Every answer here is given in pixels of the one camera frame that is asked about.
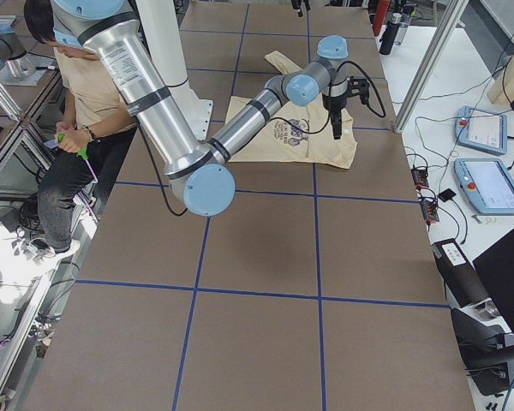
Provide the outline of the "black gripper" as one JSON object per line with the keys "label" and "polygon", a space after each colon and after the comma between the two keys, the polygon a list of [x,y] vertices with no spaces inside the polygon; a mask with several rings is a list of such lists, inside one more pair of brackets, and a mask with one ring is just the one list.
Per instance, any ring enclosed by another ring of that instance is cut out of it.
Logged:
{"label": "black gripper", "polygon": [[295,10],[298,17],[303,17],[304,11],[309,11],[308,0],[291,0],[292,9]]}
{"label": "black gripper", "polygon": [[332,97],[324,95],[324,108],[327,110],[332,124],[334,140],[341,138],[342,110],[346,107],[347,98],[344,95]]}

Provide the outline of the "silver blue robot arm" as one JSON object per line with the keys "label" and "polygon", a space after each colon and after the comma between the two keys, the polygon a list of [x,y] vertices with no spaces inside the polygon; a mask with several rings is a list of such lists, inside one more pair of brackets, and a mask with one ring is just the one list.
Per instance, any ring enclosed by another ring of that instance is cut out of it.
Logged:
{"label": "silver blue robot arm", "polygon": [[165,161],[171,190],[189,211],[210,217],[233,200],[236,184],[225,167],[287,103],[306,106],[320,94],[346,89],[342,71],[347,41],[323,38],[316,58],[294,74],[270,79],[212,138],[198,127],[212,101],[198,98],[187,72],[172,2],[54,1],[54,31],[61,45],[91,51],[104,64]]}

